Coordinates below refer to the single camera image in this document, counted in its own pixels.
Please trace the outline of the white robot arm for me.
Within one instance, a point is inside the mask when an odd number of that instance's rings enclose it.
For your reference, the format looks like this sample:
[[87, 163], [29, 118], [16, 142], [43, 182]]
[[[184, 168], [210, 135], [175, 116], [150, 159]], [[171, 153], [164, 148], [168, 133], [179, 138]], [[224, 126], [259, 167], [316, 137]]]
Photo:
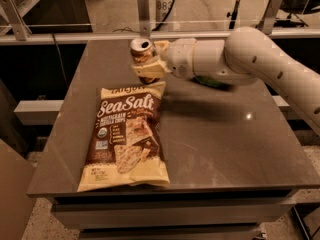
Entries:
[[320, 75], [255, 28], [241, 27], [216, 40], [139, 37], [131, 41], [130, 49], [132, 69], [146, 83], [168, 74], [229, 85], [248, 85], [260, 79], [320, 134]]

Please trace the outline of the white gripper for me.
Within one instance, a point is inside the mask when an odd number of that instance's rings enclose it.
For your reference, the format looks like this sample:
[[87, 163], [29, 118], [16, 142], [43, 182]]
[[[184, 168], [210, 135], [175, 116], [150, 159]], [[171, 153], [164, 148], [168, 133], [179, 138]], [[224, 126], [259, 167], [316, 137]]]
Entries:
[[170, 73], [177, 78], [191, 79], [195, 76], [193, 55], [196, 43], [194, 38], [155, 41], [158, 55], [143, 63], [135, 63], [131, 68], [142, 78], [164, 78]]

